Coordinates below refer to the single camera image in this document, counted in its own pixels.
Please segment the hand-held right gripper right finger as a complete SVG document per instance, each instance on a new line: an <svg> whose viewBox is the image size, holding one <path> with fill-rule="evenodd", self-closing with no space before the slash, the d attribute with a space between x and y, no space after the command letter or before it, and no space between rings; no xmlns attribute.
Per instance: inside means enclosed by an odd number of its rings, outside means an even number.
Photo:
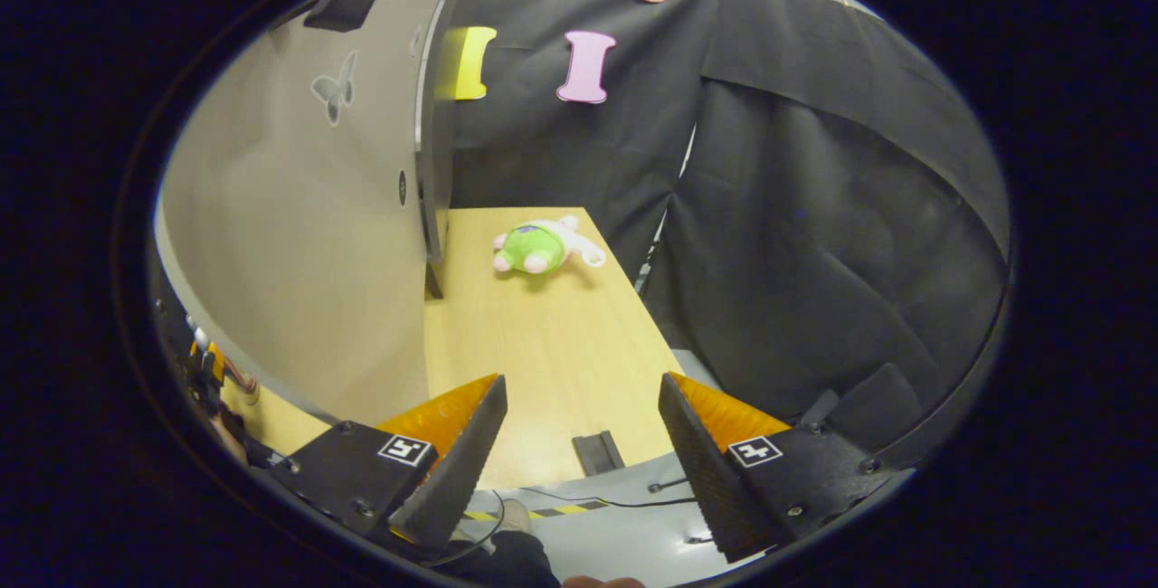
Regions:
<svg viewBox="0 0 1158 588"><path fill-rule="evenodd" d="M680 373L661 378L658 410L728 563L814 537L906 479L824 422L780 422Z"/></svg>

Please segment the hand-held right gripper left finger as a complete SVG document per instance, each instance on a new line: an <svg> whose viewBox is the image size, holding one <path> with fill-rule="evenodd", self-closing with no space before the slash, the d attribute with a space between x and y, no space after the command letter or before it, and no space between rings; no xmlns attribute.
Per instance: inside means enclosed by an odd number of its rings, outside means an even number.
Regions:
<svg viewBox="0 0 1158 588"><path fill-rule="evenodd" d="M508 391L489 374L371 427L336 422L274 464L283 488L394 554L439 556L488 464Z"/></svg>

